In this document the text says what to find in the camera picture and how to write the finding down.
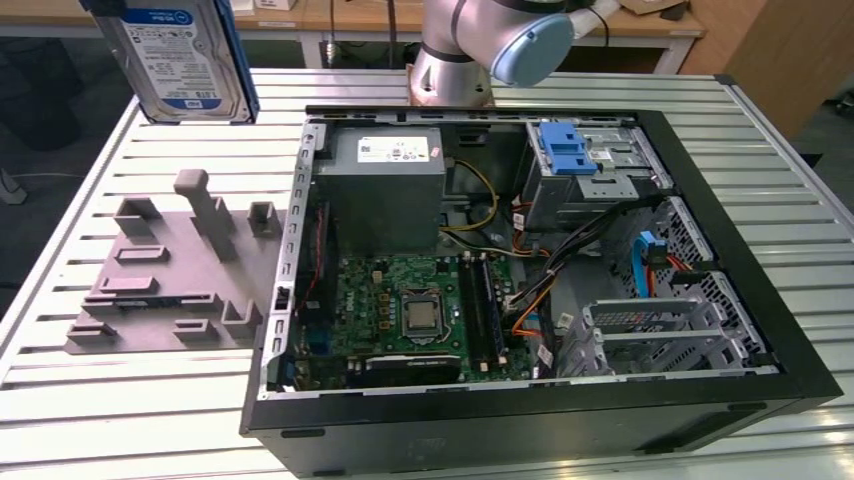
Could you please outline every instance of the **slotted aluminum surface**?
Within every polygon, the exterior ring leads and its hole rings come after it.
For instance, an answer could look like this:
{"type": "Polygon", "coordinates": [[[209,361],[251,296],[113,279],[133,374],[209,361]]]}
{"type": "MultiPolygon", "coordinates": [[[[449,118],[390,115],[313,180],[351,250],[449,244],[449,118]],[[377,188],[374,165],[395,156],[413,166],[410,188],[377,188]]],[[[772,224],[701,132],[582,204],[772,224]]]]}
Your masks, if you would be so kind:
{"type": "MultiPolygon", "coordinates": [[[[81,301],[119,229],[122,195],[189,210],[173,175],[206,168],[229,207],[289,201],[306,104],[403,105],[403,73],[257,70],[255,126],[121,120],[24,289],[0,323],[0,476],[289,478],[238,423],[250,351],[69,356],[81,301]]],[[[500,106],[662,110],[738,224],[846,395],[778,417],[690,455],[612,458],[407,474],[406,478],[558,476],[633,479],[854,475],[854,244],[850,218],[738,90],[710,77],[556,75],[497,86],[500,106]]]]}

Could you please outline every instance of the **power supply label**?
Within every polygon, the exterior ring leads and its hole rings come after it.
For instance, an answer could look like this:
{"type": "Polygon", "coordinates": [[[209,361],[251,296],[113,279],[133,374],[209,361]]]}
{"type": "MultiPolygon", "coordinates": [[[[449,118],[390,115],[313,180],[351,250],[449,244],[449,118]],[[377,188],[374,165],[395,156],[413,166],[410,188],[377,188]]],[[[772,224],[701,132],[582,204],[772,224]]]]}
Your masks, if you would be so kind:
{"type": "Polygon", "coordinates": [[[122,22],[163,102],[181,109],[219,107],[223,97],[211,62],[199,53],[211,46],[199,36],[193,14],[186,10],[129,8],[122,22]]]}
{"type": "Polygon", "coordinates": [[[359,140],[361,163],[429,162],[427,137],[362,137],[359,140]]]}

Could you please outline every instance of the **ram slot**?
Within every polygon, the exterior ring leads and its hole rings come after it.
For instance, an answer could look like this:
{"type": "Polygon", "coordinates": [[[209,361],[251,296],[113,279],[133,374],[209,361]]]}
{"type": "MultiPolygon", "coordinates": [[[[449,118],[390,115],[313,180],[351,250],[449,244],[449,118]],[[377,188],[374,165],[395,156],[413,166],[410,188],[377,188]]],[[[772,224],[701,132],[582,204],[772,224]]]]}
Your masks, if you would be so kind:
{"type": "Polygon", "coordinates": [[[484,274],[484,284],[486,288],[488,301],[485,304],[488,324],[493,333],[493,355],[500,365],[508,363],[508,357],[505,357],[505,336],[502,334],[502,314],[498,310],[498,298],[496,297],[496,290],[493,290],[493,274],[490,273],[490,262],[481,260],[481,270],[484,274]]]}
{"type": "Polygon", "coordinates": [[[461,257],[457,265],[469,359],[476,371],[488,372],[490,365],[498,363],[493,326],[490,325],[490,307],[498,307],[496,306],[493,285],[485,275],[484,263],[480,258],[461,257]]]}

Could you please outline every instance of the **hard drive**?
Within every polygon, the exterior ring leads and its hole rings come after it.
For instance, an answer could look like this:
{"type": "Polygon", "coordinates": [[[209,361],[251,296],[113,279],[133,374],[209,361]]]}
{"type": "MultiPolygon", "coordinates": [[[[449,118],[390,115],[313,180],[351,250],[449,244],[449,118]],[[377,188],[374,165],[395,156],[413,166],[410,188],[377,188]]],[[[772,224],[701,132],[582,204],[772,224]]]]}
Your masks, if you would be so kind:
{"type": "Polygon", "coordinates": [[[153,123],[255,123],[258,94],[229,0],[81,0],[153,123]]]}

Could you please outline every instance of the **white label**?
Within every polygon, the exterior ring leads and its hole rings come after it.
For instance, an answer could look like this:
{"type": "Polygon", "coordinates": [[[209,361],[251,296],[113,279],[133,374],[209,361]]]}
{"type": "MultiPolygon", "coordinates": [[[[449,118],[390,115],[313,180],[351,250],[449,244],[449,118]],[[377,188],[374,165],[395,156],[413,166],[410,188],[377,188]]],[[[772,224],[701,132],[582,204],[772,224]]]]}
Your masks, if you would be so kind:
{"type": "Polygon", "coordinates": [[[513,228],[516,228],[521,232],[525,231],[525,215],[522,215],[521,213],[513,214],[513,228]]]}
{"type": "Polygon", "coordinates": [[[612,151],[610,150],[590,150],[588,152],[588,156],[592,160],[612,160],[612,151]]]}
{"type": "Polygon", "coordinates": [[[677,37],[700,37],[704,34],[700,30],[672,30],[670,35],[677,37]]]}
{"type": "Polygon", "coordinates": [[[137,55],[158,97],[181,109],[214,109],[222,95],[193,15],[185,10],[129,9],[123,16],[137,55]]]}
{"type": "Polygon", "coordinates": [[[295,0],[255,0],[255,5],[261,8],[274,8],[278,10],[290,10],[294,7],[295,0]]]}
{"type": "Polygon", "coordinates": [[[556,328],[570,328],[570,324],[573,323],[573,315],[569,313],[562,313],[561,318],[558,319],[558,323],[556,324],[556,328]]]}
{"type": "Polygon", "coordinates": [[[429,162],[427,137],[362,137],[359,163],[429,162]]]}
{"type": "Polygon", "coordinates": [[[537,356],[544,361],[546,366],[552,368],[552,361],[554,360],[554,355],[546,348],[546,345],[544,345],[542,343],[540,344],[540,348],[537,349],[537,356]]]}
{"type": "Polygon", "coordinates": [[[117,300],[114,304],[117,305],[117,307],[147,307],[149,306],[149,302],[146,302],[145,300],[125,300],[125,301],[117,300]]]}
{"type": "Polygon", "coordinates": [[[258,22],[259,27],[297,28],[294,22],[258,22]]]}

